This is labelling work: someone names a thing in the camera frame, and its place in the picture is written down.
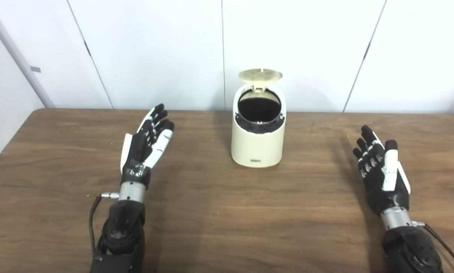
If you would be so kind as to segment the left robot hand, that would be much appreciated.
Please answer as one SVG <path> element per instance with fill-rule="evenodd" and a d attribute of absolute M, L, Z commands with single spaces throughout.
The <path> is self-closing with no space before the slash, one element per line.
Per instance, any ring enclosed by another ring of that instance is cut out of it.
<path fill-rule="evenodd" d="M 166 150 L 174 131 L 164 104 L 158 104 L 143 118 L 133 134 L 124 137 L 121 152 L 121 183 L 137 182 L 149 188 L 151 170 Z"/>

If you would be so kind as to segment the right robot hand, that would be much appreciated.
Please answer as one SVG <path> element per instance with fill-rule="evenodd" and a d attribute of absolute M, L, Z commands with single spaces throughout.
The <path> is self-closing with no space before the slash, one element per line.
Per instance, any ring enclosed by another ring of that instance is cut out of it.
<path fill-rule="evenodd" d="M 376 133 L 364 125 L 357 145 L 353 154 L 370 209 L 378 216 L 395 206 L 409 210 L 411 187 L 399 161 L 398 143 L 387 140 L 382 144 Z"/>

